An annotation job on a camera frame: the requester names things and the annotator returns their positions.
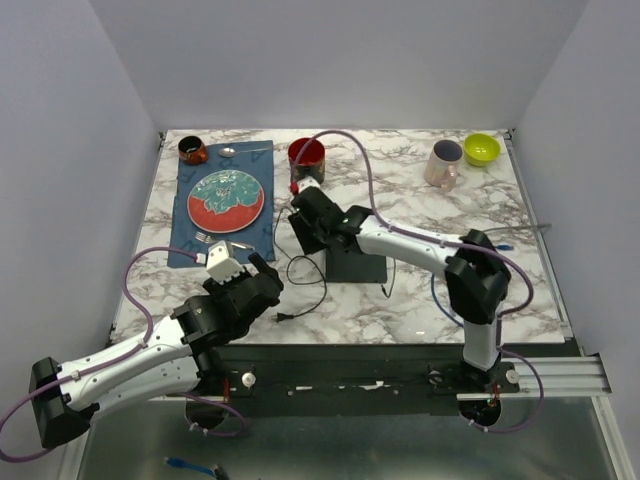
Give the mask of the black network switch box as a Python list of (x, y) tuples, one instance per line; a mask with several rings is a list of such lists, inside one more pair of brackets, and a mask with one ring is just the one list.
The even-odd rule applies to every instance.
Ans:
[(327, 250), (325, 278), (331, 283), (385, 284), (386, 258), (380, 255)]

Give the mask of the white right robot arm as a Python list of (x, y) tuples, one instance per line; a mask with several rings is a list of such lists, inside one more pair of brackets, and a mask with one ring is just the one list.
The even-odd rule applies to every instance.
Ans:
[(387, 257), (444, 280), (454, 312), (463, 320), (460, 379), (480, 392), (496, 380), (501, 360), (498, 310), (511, 274), (486, 235), (472, 230), (455, 239), (420, 229), (389, 227), (370, 208), (342, 210), (317, 186), (291, 186), (295, 213), (289, 217), (307, 254), (321, 250)]

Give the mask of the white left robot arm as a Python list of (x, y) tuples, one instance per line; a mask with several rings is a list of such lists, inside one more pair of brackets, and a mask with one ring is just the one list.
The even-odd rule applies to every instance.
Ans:
[(33, 364), (29, 392), (43, 448), (64, 445), (89, 430), (109, 409), (177, 393), (209, 395), (225, 384), (218, 348), (248, 334), (251, 324), (279, 302), (277, 271), (257, 253), (250, 273), (237, 262), (226, 279), (211, 268), (205, 294), (188, 298), (152, 329), (82, 359)]

